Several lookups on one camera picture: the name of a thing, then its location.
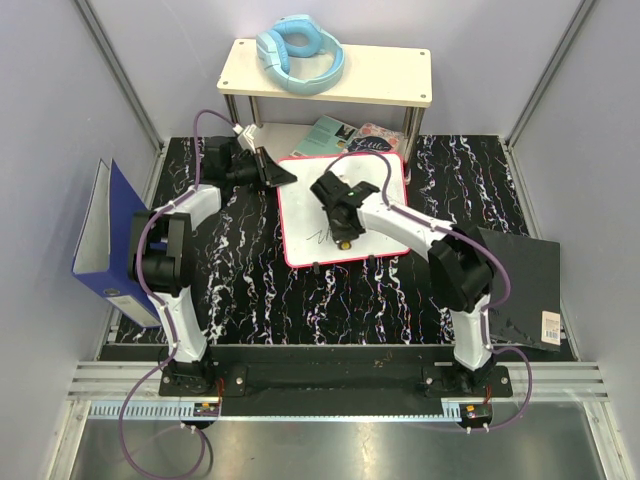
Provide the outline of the pink framed whiteboard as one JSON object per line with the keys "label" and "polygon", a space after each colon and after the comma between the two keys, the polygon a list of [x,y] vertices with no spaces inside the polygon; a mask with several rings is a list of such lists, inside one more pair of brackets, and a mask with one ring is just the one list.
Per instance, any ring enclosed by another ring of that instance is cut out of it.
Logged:
{"label": "pink framed whiteboard", "polygon": [[369,257],[404,255],[407,247],[393,239],[369,231],[351,242],[350,250],[340,250],[329,231],[328,220],[321,203],[310,191],[311,185],[330,169],[337,176],[346,175],[350,186],[366,181],[381,188],[387,176],[390,200],[405,205],[404,160],[396,152],[383,159],[374,155],[354,153],[340,160],[336,155],[292,157],[279,162],[285,170],[297,176],[297,181],[277,189],[285,261],[292,268],[311,267],[366,260]]}

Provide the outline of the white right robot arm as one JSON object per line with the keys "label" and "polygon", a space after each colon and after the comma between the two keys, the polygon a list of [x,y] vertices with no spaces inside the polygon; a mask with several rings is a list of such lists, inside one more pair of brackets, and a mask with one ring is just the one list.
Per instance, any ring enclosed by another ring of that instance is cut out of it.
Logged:
{"label": "white right robot arm", "polygon": [[495,365],[486,311],[497,266],[479,230],[463,229],[396,203],[385,189],[369,182],[350,186],[331,171],[320,176],[310,190],[325,212],[339,249],[377,232],[428,262],[434,302],[451,315],[455,387],[470,397],[486,389]]}

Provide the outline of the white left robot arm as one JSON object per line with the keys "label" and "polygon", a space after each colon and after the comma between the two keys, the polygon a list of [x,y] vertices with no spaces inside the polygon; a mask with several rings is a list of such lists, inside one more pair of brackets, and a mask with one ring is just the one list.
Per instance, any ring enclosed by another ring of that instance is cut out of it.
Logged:
{"label": "white left robot arm", "polygon": [[194,231],[227,206],[235,188],[271,189],[297,177],[264,147],[245,146],[234,137],[195,139],[194,160],[194,184],[183,194],[155,210],[134,213],[127,274],[150,300],[166,335],[167,357],[158,364],[162,379],[203,396],[220,381],[191,294]]}

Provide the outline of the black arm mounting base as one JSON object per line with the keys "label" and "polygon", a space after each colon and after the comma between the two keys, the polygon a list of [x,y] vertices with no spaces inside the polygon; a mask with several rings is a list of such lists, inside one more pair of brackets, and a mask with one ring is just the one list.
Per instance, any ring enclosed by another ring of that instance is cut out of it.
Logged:
{"label": "black arm mounting base", "polygon": [[166,370],[162,397],[222,397],[223,418],[367,421],[445,417],[444,400],[510,399],[508,369],[455,365],[450,346],[223,346],[203,380]]}

